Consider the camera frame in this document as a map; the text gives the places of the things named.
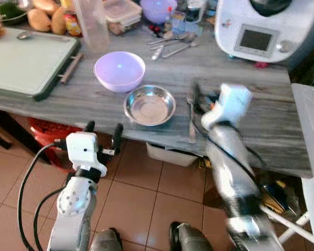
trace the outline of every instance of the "metal bowl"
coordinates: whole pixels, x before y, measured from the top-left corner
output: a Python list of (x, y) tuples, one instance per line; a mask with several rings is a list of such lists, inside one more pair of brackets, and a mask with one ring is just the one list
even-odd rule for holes
[(167, 122), (176, 109), (176, 100), (162, 87), (143, 85), (125, 99), (125, 114), (137, 124), (152, 127)]

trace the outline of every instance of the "gray wooden countertop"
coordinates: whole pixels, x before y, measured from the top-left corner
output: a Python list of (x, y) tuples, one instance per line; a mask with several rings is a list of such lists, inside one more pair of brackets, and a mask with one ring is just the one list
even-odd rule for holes
[(0, 110), (78, 127), (95, 120), (96, 130), (106, 133), (112, 133), (116, 123), (121, 122), (125, 138), (204, 155), (203, 137), (198, 136), (197, 144), (187, 143), (189, 107), (185, 97), (191, 80), (197, 78), (205, 91), (219, 89), (222, 82), (242, 84), (254, 92), (250, 110), (240, 122), (245, 143), (258, 151), (268, 169), (311, 177), (286, 69), (279, 65), (257, 69), (253, 62), (231, 59), (217, 46), (212, 30), (206, 29), (203, 36), (200, 46), (154, 62), (145, 45), (151, 37), (140, 28), (110, 37), (109, 51), (129, 51), (143, 58), (147, 70), (142, 84), (162, 86), (174, 95), (176, 112), (163, 125), (144, 127), (130, 122), (123, 112), (127, 94), (112, 93), (97, 81), (93, 75), (97, 57), (93, 55), (86, 56), (69, 83), (58, 85), (46, 100), (35, 102), (0, 94)]

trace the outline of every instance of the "cutting board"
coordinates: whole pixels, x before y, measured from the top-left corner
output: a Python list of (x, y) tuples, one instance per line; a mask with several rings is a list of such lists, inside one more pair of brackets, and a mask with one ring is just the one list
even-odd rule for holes
[(71, 37), (62, 42), (41, 36), (19, 40), (16, 37), (24, 30), (5, 29), (6, 34), (0, 38), (0, 93), (37, 101), (48, 97), (80, 42)]

